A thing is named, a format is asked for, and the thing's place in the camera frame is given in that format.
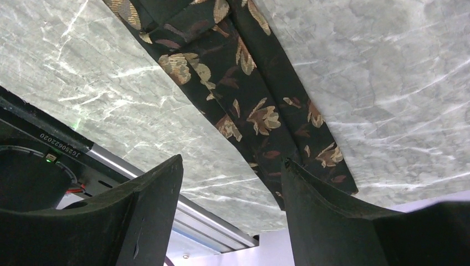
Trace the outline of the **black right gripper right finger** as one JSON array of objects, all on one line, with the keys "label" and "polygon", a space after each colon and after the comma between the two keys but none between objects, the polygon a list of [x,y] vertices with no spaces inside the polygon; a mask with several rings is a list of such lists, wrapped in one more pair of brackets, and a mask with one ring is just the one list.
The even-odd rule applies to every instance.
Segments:
[{"label": "black right gripper right finger", "polygon": [[291,159],[282,191],[296,265],[468,265],[469,202],[392,211],[344,193]]}]

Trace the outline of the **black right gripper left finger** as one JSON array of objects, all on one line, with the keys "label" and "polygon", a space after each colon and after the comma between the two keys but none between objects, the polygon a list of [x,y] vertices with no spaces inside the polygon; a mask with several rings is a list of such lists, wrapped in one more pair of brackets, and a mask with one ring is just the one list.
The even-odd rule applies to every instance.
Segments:
[{"label": "black right gripper left finger", "polygon": [[3,209],[1,264],[164,265],[182,179],[174,155],[63,209]]}]

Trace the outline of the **black floral gold tie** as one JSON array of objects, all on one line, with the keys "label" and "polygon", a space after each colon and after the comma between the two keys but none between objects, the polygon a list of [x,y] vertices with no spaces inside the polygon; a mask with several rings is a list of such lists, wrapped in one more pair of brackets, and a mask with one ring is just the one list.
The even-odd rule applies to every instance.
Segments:
[{"label": "black floral gold tie", "polygon": [[354,195],[322,114],[253,1],[106,1],[284,208],[281,159]]}]

